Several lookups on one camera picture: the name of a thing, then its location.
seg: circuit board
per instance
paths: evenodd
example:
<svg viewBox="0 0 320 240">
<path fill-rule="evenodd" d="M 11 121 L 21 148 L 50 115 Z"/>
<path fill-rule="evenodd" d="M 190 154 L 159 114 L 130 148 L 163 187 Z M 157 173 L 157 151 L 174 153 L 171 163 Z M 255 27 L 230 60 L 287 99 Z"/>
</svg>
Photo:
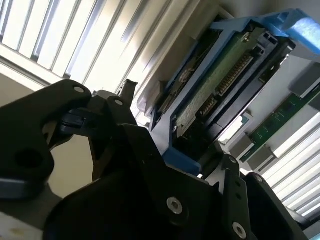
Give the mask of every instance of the circuit board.
<svg viewBox="0 0 320 240">
<path fill-rule="evenodd" d="M 178 115 L 176 120 L 178 137 L 181 137 L 188 130 L 196 119 L 196 113 L 199 109 L 208 98 L 215 93 L 217 88 L 221 88 L 220 83 L 228 73 L 233 70 L 239 60 L 243 58 L 244 54 L 257 45 L 259 36 L 265 31 L 264 28 L 256 27 L 251 33 L 243 32 L 233 36 L 223 52 L 205 74 L 202 85 L 196 91 L 193 98 Z"/>
<path fill-rule="evenodd" d="M 294 115 L 320 93 L 320 84 L 315 87 L 307 96 L 300 98 L 291 93 L 275 111 L 250 135 L 249 138 L 254 146 L 240 159 L 247 161 L 258 151 L 277 131 L 279 131 Z"/>
<path fill-rule="evenodd" d="M 190 58 L 187 60 L 179 74 L 169 87 L 168 96 L 158 102 L 157 120 L 170 108 L 176 97 L 180 94 L 194 72 L 198 69 L 201 62 L 205 59 L 212 46 L 219 39 L 221 31 L 207 30 L 200 38 L 199 43 Z"/>
</svg>

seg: blue latch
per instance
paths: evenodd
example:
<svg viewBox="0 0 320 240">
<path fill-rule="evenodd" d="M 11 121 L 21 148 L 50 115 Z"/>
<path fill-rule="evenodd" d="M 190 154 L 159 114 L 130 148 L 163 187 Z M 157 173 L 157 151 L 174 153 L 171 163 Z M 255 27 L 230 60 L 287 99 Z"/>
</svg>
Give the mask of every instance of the blue latch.
<svg viewBox="0 0 320 240">
<path fill-rule="evenodd" d="M 287 9 L 255 19 L 278 37 L 291 38 L 320 54 L 320 25 L 300 9 Z"/>
</svg>

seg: green ram module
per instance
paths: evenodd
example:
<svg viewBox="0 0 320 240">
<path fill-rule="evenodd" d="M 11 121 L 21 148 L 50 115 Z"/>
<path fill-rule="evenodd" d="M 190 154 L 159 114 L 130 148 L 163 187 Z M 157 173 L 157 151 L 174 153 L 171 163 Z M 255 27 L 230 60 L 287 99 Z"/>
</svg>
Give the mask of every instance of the green ram module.
<svg viewBox="0 0 320 240">
<path fill-rule="evenodd" d="M 269 117 L 257 127 L 249 138 L 254 146 L 240 159 L 241 162 L 247 161 L 256 151 L 279 131 L 294 115 L 296 115 L 305 105 L 311 102 L 320 93 L 320 84 L 315 87 L 304 98 L 291 93 Z"/>
</svg>

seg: green circuit board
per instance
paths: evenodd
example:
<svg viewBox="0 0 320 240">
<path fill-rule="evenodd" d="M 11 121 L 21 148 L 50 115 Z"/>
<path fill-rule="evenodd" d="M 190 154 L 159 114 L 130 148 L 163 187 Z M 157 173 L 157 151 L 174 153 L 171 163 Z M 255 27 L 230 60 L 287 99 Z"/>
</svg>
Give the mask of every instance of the green circuit board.
<svg viewBox="0 0 320 240">
<path fill-rule="evenodd" d="M 247 32 L 235 34 L 217 60 L 203 77 L 201 86 L 196 90 L 192 99 L 177 116 L 176 125 L 178 137 L 183 136 L 196 119 L 196 113 L 212 96 L 215 89 L 234 68 L 238 61 L 256 45 L 258 38 L 265 32 L 264 28 L 256 27 L 245 40 Z"/>
<path fill-rule="evenodd" d="M 254 146 L 240 159 L 243 163 L 258 151 L 277 131 L 279 131 L 294 115 L 320 93 L 320 84 L 304 98 L 291 93 L 274 112 L 250 135 Z"/>
</svg>

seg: silver screw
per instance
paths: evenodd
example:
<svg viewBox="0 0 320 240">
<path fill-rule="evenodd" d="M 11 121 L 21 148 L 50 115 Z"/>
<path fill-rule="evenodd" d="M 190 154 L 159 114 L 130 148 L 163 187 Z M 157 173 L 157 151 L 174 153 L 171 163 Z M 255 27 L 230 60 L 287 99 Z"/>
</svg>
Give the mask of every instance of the silver screw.
<svg viewBox="0 0 320 240">
<path fill-rule="evenodd" d="M 85 90 L 83 90 L 81 87 L 79 87 L 79 86 L 75 86 L 74 87 L 74 90 L 76 90 L 78 93 L 81 93 L 81 94 L 83 94 L 84 92 L 85 92 Z"/>
<path fill-rule="evenodd" d="M 289 56 L 289 54 L 285 55 L 285 58 L 280 62 L 280 66 L 288 59 Z"/>
<path fill-rule="evenodd" d="M 236 164 L 236 163 L 237 163 L 237 161 L 236 161 L 232 156 L 230 156 L 229 159 L 230 159 L 230 161 L 231 161 L 233 164 Z"/>
<path fill-rule="evenodd" d="M 124 103 L 118 99 L 114 100 L 116 104 L 122 106 Z"/>
<path fill-rule="evenodd" d="M 246 230 L 239 223 L 234 222 L 232 224 L 232 228 L 233 228 L 233 231 L 239 236 L 239 238 L 241 238 L 241 239 L 247 238 Z"/>
<path fill-rule="evenodd" d="M 168 206 L 168 208 L 174 213 L 174 214 L 181 214 L 182 213 L 182 204 L 181 202 L 176 199 L 174 196 L 172 197 L 169 197 L 167 200 L 166 200 L 166 205 Z"/>
<path fill-rule="evenodd" d="M 263 182 L 262 178 L 259 175 L 256 175 L 255 178 L 258 180 L 258 182 L 260 182 L 260 183 Z"/>
<path fill-rule="evenodd" d="M 247 42 L 249 42 L 249 39 L 250 39 L 250 33 L 247 32 L 247 33 L 242 37 L 241 41 L 242 41 L 243 43 L 247 43 Z"/>
</svg>

